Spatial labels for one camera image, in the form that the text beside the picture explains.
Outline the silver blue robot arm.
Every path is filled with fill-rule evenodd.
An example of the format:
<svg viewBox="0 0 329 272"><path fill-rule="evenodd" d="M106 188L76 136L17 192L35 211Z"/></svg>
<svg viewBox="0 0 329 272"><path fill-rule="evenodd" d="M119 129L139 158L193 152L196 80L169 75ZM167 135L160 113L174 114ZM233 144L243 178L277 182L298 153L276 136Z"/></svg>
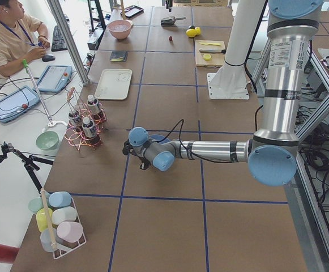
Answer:
<svg viewBox="0 0 329 272"><path fill-rule="evenodd" d="M230 141L156 141L142 127L130 130L123 154L141 160L141 169L168 170L177 158L215 163L246 162L253 178L281 186L296 173L299 137L295 122L310 39L317 33L322 1L239 1L223 66L211 74L211 99L244 99L245 63L265 10L270 42L263 117L252 139Z"/></svg>

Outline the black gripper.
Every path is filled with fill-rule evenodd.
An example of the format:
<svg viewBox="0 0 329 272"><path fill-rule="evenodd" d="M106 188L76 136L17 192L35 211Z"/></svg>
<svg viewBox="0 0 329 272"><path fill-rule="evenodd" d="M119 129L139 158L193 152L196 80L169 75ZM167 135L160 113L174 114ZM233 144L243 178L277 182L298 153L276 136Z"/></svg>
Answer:
<svg viewBox="0 0 329 272"><path fill-rule="evenodd" d="M122 149L122 153L127 156L127 155L132 155L132 156L136 156L137 158L140 159L141 164L139 166L139 168L141 170L146 170L148 169L148 167L150 166L150 162L149 160L147 160L146 158L144 158L142 155L140 155L139 153L137 153L134 150L134 147L130 144L129 140L125 141L123 144L123 149Z"/></svg>

